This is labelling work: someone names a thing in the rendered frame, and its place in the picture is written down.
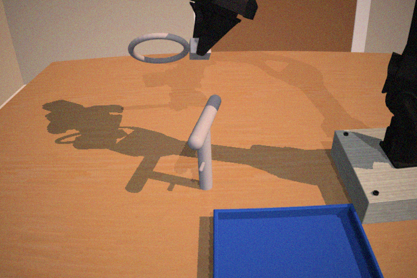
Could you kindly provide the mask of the blue tray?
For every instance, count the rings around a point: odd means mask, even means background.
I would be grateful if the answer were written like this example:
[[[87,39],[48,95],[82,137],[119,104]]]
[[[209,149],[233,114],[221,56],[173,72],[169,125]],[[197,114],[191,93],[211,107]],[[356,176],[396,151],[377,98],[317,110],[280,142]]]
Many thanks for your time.
[[[353,203],[214,209],[213,278],[384,278]]]

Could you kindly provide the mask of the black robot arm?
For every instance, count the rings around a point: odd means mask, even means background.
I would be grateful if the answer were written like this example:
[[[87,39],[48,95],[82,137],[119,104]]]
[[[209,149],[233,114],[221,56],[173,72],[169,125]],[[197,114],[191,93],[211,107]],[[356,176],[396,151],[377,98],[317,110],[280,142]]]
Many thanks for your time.
[[[402,55],[393,52],[382,90],[394,116],[379,143],[396,169],[417,167],[417,0]]]

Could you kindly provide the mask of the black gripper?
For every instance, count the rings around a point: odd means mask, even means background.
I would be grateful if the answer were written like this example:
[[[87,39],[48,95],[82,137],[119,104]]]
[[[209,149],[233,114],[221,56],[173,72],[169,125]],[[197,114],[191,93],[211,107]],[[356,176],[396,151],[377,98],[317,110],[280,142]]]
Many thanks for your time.
[[[199,38],[196,54],[204,56],[241,19],[240,14],[253,20],[258,5],[256,0],[191,0],[195,13],[193,38]]]

